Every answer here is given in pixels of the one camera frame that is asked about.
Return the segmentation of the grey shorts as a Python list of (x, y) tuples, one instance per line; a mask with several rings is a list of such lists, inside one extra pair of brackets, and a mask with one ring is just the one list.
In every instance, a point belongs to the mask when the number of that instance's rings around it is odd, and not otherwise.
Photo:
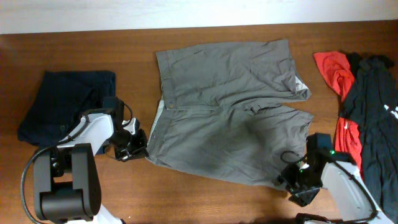
[(202, 177), (281, 189), (313, 116), (287, 40), (219, 42), (157, 52), (162, 96), (148, 160)]

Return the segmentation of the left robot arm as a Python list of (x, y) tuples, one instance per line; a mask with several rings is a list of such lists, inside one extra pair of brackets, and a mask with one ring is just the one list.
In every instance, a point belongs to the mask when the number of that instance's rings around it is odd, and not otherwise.
[(123, 223), (101, 202), (94, 157), (108, 146), (119, 162), (148, 155), (146, 134), (136, 118), (124, 120), (126, 108), (119, 98), (106, 97), (64, 139), (35, 152), (27, 164), (34, 170), (34, 223)]

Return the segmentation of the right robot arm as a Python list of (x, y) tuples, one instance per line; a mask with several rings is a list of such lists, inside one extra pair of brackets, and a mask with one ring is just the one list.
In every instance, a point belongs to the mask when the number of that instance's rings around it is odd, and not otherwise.
[(327, 189), (341, 213), (341, 219), (299, 213), (295, 223), (392, 223), (380, 209), (363, 182), (350, 154), (332, 149), (331, 136), (315, 133), (307, 137), (307, 152), (296, 161), (280, 158), (287, 167), (276, 178), (290, 194), (289, 201), (305, 207), (321, 189)]

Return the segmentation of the dark navy folded garment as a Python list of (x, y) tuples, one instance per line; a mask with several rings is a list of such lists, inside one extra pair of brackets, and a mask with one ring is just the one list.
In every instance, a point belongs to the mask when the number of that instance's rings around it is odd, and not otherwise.
[(111, 71), (48, 72), (26, 117), (18, 140), (48, 147), (67, 136), (86, 110), (102, 107), (103, 98), (116, 95)]

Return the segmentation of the black garment with white print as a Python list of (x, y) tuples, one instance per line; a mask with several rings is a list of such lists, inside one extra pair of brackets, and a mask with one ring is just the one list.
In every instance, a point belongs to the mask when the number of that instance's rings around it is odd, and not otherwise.
[(347, 54), (354, 75), (341, 117), (358, 125), (364, 183), (386, 216), (397, 222), (397, 87), (383, 55)]

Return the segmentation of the red garment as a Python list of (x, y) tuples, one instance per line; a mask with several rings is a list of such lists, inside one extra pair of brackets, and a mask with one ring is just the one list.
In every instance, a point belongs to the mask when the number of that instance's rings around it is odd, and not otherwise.
[[(343, 103), (355, 81), (351, 72), (351, 65), (345, 54), (331, 52), (317, 52), (313, 55), (315, 63), (325, 83), (338, 95), (339, 111), (343, 111)], [(339, 115), (333, 138), (334, 150), (347, 152), (354, 159), (361, 177), (362, 169), (362, 144), (359, 139), (358, 124)]]

